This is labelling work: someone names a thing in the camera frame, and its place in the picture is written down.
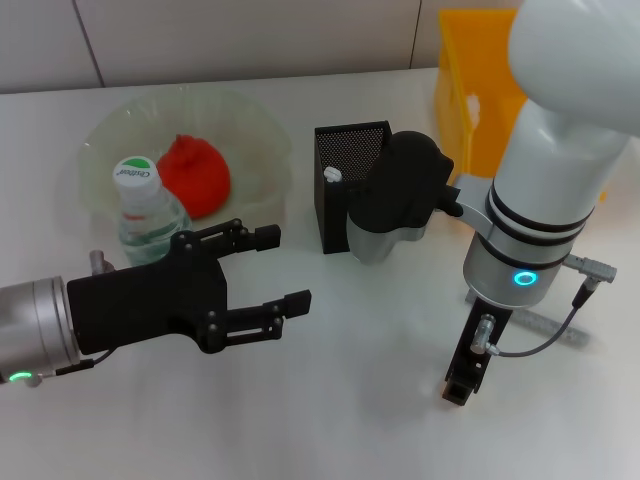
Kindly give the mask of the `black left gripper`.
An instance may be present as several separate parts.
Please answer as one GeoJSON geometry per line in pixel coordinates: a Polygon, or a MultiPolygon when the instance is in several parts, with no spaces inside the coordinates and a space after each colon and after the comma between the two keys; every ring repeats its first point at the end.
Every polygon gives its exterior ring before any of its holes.
{"type": "MultiPolygon", "coordinates": [[[[211,313],[227,310],[227,282],[216,256],[280,246],[277,224],[250,231],[236,218],[171,238],[160,260],[66,284],[74,334],[84,354],[179,334],[194,341],[211,313]]],[[[229,310],[226,345],[279,340],[286,319],[307,315],[311,292],[303,290],[260,306],[229,310]]]]}

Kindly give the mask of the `grey glitter pen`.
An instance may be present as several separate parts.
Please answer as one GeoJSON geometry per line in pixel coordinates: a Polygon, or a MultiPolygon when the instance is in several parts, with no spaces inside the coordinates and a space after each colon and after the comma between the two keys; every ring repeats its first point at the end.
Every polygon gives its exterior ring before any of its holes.
{"type": "MultiPolygon", "coordinates": [[[[561,322],[530,310],[516,310],[511,315],[510,321],[546,337],[553,336],[562,326],[561,322]]],[[[591,343],[591,336],[586,331],[568,326],[558,338],[558,342],[572,348],[584,349],[591,343]]]]}

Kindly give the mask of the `red orange fruit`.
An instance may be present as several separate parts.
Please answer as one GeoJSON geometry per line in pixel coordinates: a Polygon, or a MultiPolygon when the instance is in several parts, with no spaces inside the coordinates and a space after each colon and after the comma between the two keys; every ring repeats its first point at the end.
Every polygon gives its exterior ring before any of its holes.
{"type": "Polygon", "coordinates": [[[231,193],[229,167],[209,142],[177,135],[157,162],[163,185],[173,193],[192,219],[217,212],[231,193]]]}

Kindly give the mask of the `clear green-label water bottle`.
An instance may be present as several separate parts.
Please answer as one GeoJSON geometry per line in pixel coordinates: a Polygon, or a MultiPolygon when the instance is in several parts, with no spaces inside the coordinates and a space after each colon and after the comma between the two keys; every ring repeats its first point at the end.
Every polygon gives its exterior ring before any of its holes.
{"type": "Polygon", "coordinates": [[[175,233],[192,229],[189,214],[146,157],[123,159],[114,167],[112,178],[120,197],[119,240],[130,264],[160,260],[175,233]]]}

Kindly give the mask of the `black mesh pen holder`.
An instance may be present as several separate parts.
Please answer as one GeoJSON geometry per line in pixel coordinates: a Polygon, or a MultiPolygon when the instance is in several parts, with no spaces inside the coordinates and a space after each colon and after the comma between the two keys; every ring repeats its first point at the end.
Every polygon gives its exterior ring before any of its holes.
{"type": "Polygon", "coordinates": [[[314,206],[325,254],[348,252],[366,263],[384,259],[401,227],[401,176],[394,170],[387,121],[317,128],[314,132],[314,206]],[[335,167],[342,181],[328,183],[335,167]]]}

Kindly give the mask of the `clear glass fruit plate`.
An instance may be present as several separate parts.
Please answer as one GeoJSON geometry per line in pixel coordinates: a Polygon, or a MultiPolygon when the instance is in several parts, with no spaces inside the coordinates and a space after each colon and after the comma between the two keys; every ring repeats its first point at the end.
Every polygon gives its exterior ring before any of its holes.
{"type": "Polygon", "coordinates": [[[134,155],[158,161],[179,134],[206,140],[222,154],[231,174],[229,199],[195,221],[196,227],[233,218],[250,228],[285,223],[291,187],[288,134],[257,101],[212,84],[156,87],[109,114],[77,155],[83,207],[115,221],[115,165],[134,155]]]}

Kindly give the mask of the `yellow plastic bin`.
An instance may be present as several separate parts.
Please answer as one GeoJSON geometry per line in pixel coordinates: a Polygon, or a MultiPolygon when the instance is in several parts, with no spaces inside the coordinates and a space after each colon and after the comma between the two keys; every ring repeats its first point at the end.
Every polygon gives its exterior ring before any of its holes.
{"type": "Polygon", "coordinates": [[[451,180],[461,174],[493,178],[525,101],[508,65],[514,9],[442,9],[442,45],[434,93],[441,151],[454,161],[451,180]],[[466,97],[480,99],[475,130],[466,97]]]}

